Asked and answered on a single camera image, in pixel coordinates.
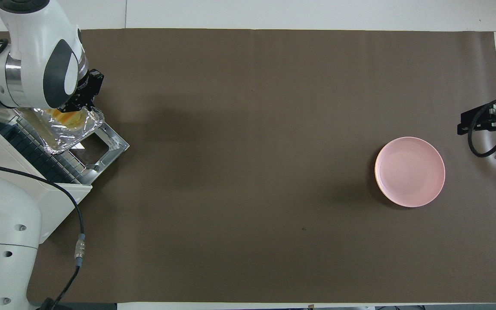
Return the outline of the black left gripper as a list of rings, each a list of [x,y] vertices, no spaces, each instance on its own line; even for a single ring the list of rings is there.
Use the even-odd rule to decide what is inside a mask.
[[[89,65],[81,65],[79,68],[74,93],[67,102],[61,106],[62,113],[78,112],[84,107],[94,106],[94,100],[102,88],[105,76],[97,69],[88,71],[88,66]],[[87,88],[87,101],[80,102],[85,88]]]

